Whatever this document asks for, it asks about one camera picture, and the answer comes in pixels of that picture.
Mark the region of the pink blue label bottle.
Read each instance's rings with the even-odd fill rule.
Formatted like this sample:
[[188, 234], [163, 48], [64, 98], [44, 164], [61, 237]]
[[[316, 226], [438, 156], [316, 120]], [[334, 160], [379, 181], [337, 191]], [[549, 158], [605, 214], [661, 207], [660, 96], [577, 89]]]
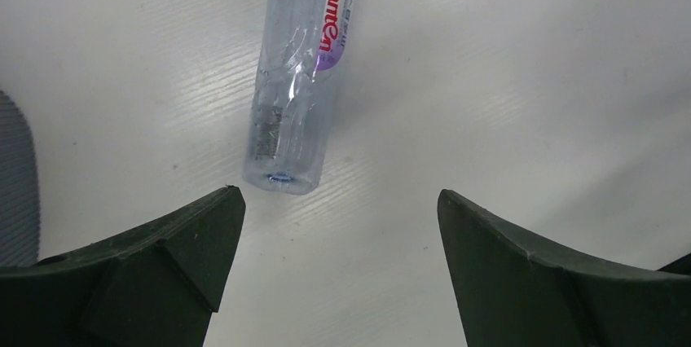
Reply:
[[354, 0], [267, 0], [244, 179], [305, 195], [318, 185]]

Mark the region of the grey ribbed waste bin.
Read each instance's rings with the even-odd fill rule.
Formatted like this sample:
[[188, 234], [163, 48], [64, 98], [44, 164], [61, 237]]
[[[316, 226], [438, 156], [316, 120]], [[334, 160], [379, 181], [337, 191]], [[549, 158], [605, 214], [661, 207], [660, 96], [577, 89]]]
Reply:
[[37, 262], [41, 206], [33, 135], [22, 111], [1, 93], [1, 266]]

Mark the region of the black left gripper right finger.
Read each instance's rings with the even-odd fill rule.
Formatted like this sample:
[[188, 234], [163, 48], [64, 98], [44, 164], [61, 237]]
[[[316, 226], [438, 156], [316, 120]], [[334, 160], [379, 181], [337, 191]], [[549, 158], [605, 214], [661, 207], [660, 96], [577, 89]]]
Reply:
[[608, 261], [451, 190], [437, 214], [468, 345], [689, 345], [689, 257], [659, 270]]

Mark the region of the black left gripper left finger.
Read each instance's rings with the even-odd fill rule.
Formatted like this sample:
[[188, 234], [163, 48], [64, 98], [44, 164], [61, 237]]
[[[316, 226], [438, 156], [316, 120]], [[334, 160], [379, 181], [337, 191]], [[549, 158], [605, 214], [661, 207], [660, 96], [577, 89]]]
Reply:
[[245, 210], [238, 187], [221, 187], [118, 235], [2, 268], [2, 345], [203, 345]]

